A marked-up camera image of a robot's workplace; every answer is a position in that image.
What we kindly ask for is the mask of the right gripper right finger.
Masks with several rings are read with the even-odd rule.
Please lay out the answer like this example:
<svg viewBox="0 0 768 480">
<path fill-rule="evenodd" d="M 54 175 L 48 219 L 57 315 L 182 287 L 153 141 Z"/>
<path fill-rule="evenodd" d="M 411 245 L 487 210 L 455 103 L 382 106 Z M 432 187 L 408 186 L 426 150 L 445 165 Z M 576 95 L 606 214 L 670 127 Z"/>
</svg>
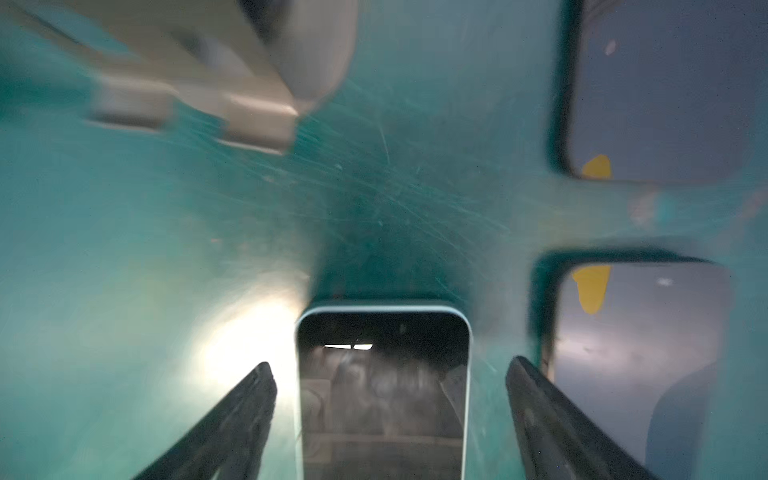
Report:
<svg viewBox="0 0 768 480">
<path fill-rule="evenodd" d="M 506 388 L 527 479 L 652 479 L 527 358 L 512 359 Z"/>
</svg>

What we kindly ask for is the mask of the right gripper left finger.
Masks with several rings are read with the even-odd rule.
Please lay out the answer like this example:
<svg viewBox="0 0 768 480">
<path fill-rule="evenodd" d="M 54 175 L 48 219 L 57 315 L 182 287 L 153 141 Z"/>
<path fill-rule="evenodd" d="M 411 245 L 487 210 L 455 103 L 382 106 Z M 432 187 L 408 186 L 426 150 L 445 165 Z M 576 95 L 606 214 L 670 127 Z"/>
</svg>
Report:
<svg viewBox="0 0 768 480">
<path fill-rule="evenodd" d="M 138 479 L 256 479 L 277 396 L 261 362 Z"/>
</svg>

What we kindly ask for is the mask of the phone dark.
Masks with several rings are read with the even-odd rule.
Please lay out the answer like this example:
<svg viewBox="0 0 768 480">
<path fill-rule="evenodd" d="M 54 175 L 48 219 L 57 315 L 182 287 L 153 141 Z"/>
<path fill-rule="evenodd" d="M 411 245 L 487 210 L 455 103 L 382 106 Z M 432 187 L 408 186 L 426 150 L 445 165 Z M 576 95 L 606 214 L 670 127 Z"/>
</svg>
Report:
<svg viewBox="0 0 768 480">
<path fill-rule="evenodd" d="M 462 312 L 317 304 L 295 343 L 302 478 L 464 478 L 472 330 Z"/>
<path fill-rule="evenodd" d="M 658 479 L 691 479 L 731 303 L 730 276 L 702 261 L 586 263 L 555 297 L 542 370 Z"/>
</svg>

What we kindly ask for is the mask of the phone white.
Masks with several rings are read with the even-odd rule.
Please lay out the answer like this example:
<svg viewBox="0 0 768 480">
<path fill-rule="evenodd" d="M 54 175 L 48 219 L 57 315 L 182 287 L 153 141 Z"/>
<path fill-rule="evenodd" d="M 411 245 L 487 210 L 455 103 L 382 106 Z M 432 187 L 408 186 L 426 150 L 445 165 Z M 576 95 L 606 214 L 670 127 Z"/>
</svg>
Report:
<svg viewBox="0 0 768 480">
<path fill-rule="evenodd" d="M 564 156 L 614 181 L 713 183 L 744 163 L 767 77 L 763 1 L 585 1 Z"/>
</svg>

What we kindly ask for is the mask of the round stand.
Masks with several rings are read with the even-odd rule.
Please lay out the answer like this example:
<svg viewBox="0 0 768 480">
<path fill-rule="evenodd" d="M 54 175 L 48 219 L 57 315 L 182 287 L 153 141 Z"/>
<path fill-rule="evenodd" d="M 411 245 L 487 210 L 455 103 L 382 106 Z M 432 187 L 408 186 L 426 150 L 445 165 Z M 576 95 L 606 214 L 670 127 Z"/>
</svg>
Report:
<svg viewBox="0 0 768 480">
<path fill-rule="evenodd" d="M 84 63 L 97 87 L 93 121 L 157 131 L 176 103 L 218 118 L 223 144 L 283 154 L 300 120 L 346 77 L 355 1 L 61 1 L 124 47 L 108 53 L 41 12 L 5 1 L 3 15 Z"/>
</svg>

